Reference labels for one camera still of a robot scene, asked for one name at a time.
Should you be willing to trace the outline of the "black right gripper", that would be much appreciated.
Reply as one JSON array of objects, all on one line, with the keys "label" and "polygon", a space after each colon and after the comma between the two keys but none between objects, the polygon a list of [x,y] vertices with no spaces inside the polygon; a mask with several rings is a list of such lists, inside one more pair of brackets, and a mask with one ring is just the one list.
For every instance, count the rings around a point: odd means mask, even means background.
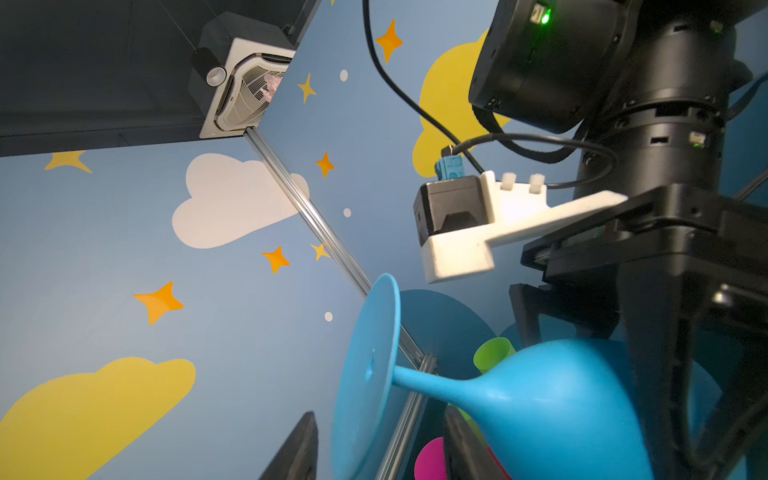
[{"label": "black right gripper", "polygon": [[[544,282],[509,290],[523,345],[541,342],[542,315],[592,338],[610,337],[621,315],[654,477],[726,478],[767,428],[767,340],[695,333],[702,306],[766,305],[766,208],[659,187],[526,244],[521,263]],[[693,354],[723,381],[694,450]]]}]

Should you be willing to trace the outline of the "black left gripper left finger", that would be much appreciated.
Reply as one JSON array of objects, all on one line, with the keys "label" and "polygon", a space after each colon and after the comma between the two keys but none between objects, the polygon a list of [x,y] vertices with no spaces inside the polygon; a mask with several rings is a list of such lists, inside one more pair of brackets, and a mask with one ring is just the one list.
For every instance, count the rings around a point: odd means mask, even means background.
[{"label": "black left gripper left finger", "polygon": [[260,480],[315,480],[318,448],[315,414],[308,411],[297,422]]}]

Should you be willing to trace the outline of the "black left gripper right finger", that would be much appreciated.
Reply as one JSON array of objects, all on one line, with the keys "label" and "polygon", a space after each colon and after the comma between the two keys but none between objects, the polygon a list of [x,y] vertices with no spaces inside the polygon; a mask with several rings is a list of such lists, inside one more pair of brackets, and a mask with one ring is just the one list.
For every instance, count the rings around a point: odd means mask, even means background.
[{"label": "black left gripper right finger", "polygon": [[448,405],[443,416],[446,478],[453,480],[503,480],[502,469],[492,459],[459,410]]}]

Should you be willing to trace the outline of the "magenta plastic wine glass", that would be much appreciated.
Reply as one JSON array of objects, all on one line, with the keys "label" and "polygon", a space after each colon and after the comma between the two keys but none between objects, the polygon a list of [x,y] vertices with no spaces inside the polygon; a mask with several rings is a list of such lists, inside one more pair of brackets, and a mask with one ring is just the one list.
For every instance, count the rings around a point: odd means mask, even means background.
[{"label": "magenta plastic wine glass", "polygon": [[415,480],[446,480],[444,438],[429,441],[419,452],[414,464]]}]

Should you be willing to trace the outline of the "blue wine glass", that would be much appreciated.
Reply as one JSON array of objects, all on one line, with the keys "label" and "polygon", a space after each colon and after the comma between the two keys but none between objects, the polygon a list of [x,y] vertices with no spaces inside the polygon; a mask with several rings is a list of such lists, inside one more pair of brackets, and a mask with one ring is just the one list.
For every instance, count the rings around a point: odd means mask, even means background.
[{"label": "blue wine glass", "polygon": [[626,347],[566,339],[528,347],[471,380],[400,367],[401,297],[391,275],[370,290],[344,364],[332,429],[332,471],[362,469],[393,387],[458,407],[515,479],[649,479]]}]

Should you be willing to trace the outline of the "green wine glass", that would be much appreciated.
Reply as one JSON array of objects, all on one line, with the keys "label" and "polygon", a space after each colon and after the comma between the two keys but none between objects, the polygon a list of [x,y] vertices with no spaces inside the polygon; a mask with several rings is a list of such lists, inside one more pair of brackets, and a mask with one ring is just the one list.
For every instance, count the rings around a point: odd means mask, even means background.
[{"label": "green wine glass", "polygon": [[484,342],[473,356],[475,368],[484,375],[516,353],[509,339],[496,337]]}]

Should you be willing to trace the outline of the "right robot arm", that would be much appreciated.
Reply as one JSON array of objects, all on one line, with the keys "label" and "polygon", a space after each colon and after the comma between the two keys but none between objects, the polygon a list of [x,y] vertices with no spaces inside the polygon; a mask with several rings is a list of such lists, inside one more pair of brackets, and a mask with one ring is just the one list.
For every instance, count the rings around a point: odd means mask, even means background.
[{"label": "right robot arm", "polygon": [[751,72],[736,25],[761,1],[501,1],[469,100],[583,144],[574,195],[624,201],[524,247],[539,287],[509,295],[525,345],[539,318],[626,340],[658,479],[723,479],[767,426],[767,212],[717,193],[730,93]]}]

